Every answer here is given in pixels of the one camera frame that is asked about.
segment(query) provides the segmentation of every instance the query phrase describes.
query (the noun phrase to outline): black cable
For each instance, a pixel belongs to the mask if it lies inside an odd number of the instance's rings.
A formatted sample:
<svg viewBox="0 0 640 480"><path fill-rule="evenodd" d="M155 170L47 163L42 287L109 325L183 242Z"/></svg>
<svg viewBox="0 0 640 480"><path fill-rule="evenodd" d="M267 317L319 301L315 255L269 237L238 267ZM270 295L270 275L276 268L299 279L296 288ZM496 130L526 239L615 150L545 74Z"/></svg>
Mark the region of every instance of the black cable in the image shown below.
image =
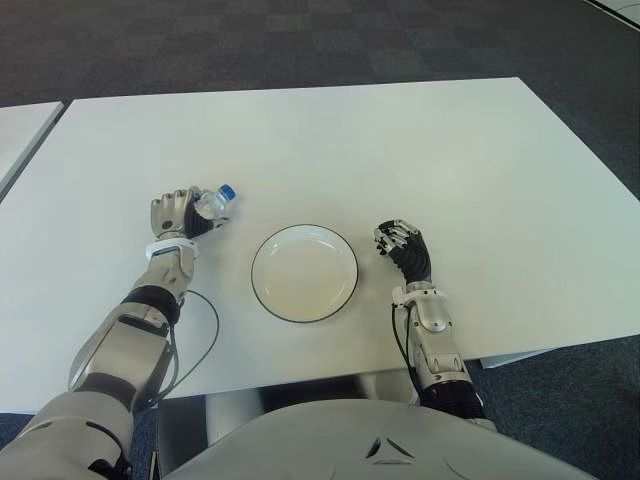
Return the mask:
<svg viewBox="0 0 640 480"><path fill-rule="evenodd" d="M420 399L420 403L422 403L422 390L420 389L420 383L418 382L416 372L414 368L411 366L411 362L409 361L409 321L410 319L411 319L411 309L409 309L409 312L407 314L405 348L402 348L402 342L400 341L400 336L398 335L398 327L396 325L396 307L395 305L391 305L391 324L393 326L393 336L396 339L396 344L398 345L398 349L400 350L400 353L402 354L402 358L404 359L404 363L407 366L407 372L409 373L409 378L411 379L413 388L415 388L416 393L418 394L418 398Z"/></svg>
<svg viewBox="0 0 640 480"><path fill-rule="evenodd" d="M178 359L178 347L176 345L176 338L175 338L175 332L174 332L173 326L169 327L169 336L171 338L171 345L172 345L171 348L172 348L173 361L174 361L173 375L171 377L171 381L169 382L169 385L167 386L167 388L165 388L162 392L160 392L158 394L158 396L149 404L149 407L151 407L151 406L155 405L156 403L158 403L164 397L169 395L178 385L180 385L182 382L184 382L187 379L187 377L189 375L191 375L196 368L198 368L198 366L204 361L204 359L207 358L207 355L209 355L209 353L211 353L211 350L213 350L213 347L215 346L216 342L218 341L218 336L220 335L220 316L218 315L218 310L216 310L216 307L213 305L213 303L211 303L211 301L207 297L202 295L201 293L198 293L198 292L196 292L194 290L187 290L187 293L191 293L192 295L196 295L196 296L200 297L202 300L204 300L207 303L207 305L209 305L209 307L213 311L213 314L215 315L216 333L213 336L213 340L211 341L211 344L209 345L207 350L202 354L200 359L187 371L187 373L185 373L180 378L180 380L176 381L176 378L178 377L178 368L179 368L179 365L180 365L179 364L179 359Z"/></svg>

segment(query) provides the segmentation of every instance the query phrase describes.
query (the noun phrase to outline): water bottle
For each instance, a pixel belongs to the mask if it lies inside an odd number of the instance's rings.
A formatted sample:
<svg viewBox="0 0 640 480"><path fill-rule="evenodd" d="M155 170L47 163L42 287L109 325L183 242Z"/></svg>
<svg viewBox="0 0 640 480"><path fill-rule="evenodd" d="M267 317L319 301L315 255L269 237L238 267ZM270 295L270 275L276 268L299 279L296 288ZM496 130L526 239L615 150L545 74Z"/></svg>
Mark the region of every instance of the water bottle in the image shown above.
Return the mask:
<svg viewBox="0 0 640 480"><path fill-rule="evenodd" d="M228 221L236 192L229 185L222 185L217 191L203 190L195 202L196 212L207 220Z"/></svg>

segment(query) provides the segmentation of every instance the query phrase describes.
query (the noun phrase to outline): gray carpet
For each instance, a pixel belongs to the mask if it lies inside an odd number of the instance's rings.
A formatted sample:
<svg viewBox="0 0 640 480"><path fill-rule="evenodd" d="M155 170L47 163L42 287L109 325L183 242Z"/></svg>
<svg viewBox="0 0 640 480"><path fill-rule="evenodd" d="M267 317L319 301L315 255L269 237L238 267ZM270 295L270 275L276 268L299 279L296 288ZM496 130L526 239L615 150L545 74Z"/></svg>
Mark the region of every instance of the gray carpet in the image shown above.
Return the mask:
<svg viewBox="0 0 640 480"><path fill-rule="evenodd" d="M0 0L0 12L0 106L519 76L640 194L640 35L581 0ZM637 479L639 356L631 338L473 369L501 431ZM7 441L24 419L0 422ZM135 478L154 422L140 425Z"/></svg>

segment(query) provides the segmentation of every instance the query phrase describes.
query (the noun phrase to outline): white plate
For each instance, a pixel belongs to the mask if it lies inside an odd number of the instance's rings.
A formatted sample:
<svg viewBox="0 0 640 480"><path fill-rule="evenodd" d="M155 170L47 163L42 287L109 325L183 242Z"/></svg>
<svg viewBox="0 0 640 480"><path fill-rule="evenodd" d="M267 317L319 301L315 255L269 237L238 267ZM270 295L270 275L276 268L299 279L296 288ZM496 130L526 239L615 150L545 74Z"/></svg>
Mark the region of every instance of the white plate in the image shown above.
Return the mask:
<svg viewBox="0 0 640 480"><path fill-rule="evenodd" d="M358 263L337 233L295 225L267 239L253 260L251 282L260 303L292 322L315 322L337 312L358 281Z"/></svg>

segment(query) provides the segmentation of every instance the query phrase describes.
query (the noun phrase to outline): blue bottle cap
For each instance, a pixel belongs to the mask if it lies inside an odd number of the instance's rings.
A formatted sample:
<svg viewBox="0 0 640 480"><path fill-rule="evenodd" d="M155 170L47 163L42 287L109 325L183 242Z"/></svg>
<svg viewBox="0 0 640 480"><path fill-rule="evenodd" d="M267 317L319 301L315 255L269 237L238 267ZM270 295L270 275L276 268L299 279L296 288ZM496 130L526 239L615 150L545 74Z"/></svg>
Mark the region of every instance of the blue bottle cap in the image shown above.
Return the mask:
<svg viewBox="0 0 640 480"><path fill-rule="evenodd" d="M236 198L236 192L233 191L233 188L231 188L229 185L227 185L226 183L224 185L222 185L218 191L222 194L222 196L226 199L226 200L233 200L234 198Z"/></svg>

